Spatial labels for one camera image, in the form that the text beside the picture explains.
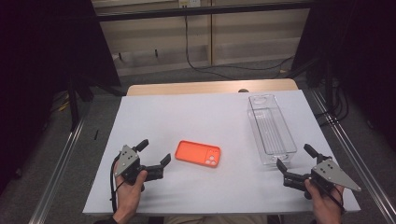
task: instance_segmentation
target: silver gripper plate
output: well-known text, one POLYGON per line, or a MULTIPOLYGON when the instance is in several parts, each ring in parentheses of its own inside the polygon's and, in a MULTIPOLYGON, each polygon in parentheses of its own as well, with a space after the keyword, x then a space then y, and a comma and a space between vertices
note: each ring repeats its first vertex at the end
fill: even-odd
POLYGON ((361 191, 361 188, 347 175, 332 159, 328 159, 314 166, 312 170, 331 183, 341 185, 347 189, 361 191))
POLYGON ((119 176, 124 172, 128 167, 130 167, 139 156, 135 153, 130 147, 127 145, 123 146, 122 151, 120 153, 119 164, 117 165, 116 172, 114 176, 119 176))

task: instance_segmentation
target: sleeve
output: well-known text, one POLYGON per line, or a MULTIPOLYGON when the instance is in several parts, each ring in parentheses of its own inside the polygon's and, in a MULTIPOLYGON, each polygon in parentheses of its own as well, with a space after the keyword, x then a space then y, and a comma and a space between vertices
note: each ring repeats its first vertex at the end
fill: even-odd
POLYGON ((95 221, 93 224, 117 224, 117 222, 114 220, 113 216, 111 216, 108 220, 95 221))

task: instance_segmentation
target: metal rail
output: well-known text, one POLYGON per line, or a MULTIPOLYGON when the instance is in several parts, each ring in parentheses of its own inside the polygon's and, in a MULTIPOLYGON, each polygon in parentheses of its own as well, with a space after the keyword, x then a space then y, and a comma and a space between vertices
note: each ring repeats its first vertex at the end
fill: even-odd
MULTIPOLYGON (((325 101, 323 95, 319 91, 311 91, 315 100, 317 101, 320 110, 324 113, 326 111, 325 101)), ((326 114, 327 121, 333 120, 329 114, 326 114)), ((332 127, 332 131, 340 141, 344 151, 349 157, 349 160, 352 162, 356 171, 358 172, 361 180, 363 181, 365 187, 369 190, 372 195, 376 205, 384 216, 385 220, 389 224, 396 223, 396 210, 389 199, 388 195, 379 185, 379 183, 375 180, 374 176, 370 172, 369 168, 364 163, 361 155, 358 150, 350 141, 347 133, 341 127, 341 124, 338 121, 331 122, 330 126, 332 127)))
POLYGON ((265 3, 255 5, 221 6, 221 7, 190 7, 137 12, 102 13, 90 17, 61 18, 65 22, 98 22, 98 21, 129 21, 166 17, 214 15, 238 12, 275 11, 288 9, 302 9, 312 7, 334 7, 346 4, 346 0, 308 0, 299 2, 265 3))
POLYGON ((61 182, 62 176, 64 175, 64 170, 67 166, 67 163, 69 162, 70 156, 76 145, 79 134, 81 133, 81 129, 84 124, 84 120, 87 117, 89 108, 90 103, 86 103, 82 106, 81 118, 75 130, 69 134, 69 138, 67 139, 66 145, 64 146, 61 158, 56 164, 55 170, 53 171, 49 183, 47 184, 46 189, 44 190, 44 193, 41 196, 40 201, 35 208, 35 211, 33 212, 29 224, 44 223, 52 205, 53 199, 55 198, 59 183, 61 182))

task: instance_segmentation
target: wrist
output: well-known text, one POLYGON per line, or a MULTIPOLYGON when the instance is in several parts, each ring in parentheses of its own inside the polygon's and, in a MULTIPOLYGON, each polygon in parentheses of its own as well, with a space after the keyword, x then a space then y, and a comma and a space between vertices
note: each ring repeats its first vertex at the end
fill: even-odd
POLYGON ((130 214, 128 212, 123 211, 121 208, 117 210, 117 212, 113 215, 114 220, 118 224, 125 224, 134 216, 134 214, 130 214))

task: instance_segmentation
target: wall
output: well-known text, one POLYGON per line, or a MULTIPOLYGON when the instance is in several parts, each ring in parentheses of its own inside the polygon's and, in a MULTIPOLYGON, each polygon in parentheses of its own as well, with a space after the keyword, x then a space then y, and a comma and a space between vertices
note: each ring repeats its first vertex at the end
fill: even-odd
MULTIPOLYGON (((92 0, 98 6, 98 0, 92 0)), ((202 6, 266 3, 267 0, 202 0, 202 6)), ((178 8, 178 1, 97 7, 100 13, 178 8)), ((286 58, 295 53, 309 9, 249 12, 213 16, 189 16, 189 48, 205 47, 208 63, 234 63, 286 58), (253 48, 251 55, 240 48, 253 48)), ((185 20, 182 17, 137 21, 101 22, 112 53, 155 49, 184 49, 185 20)))

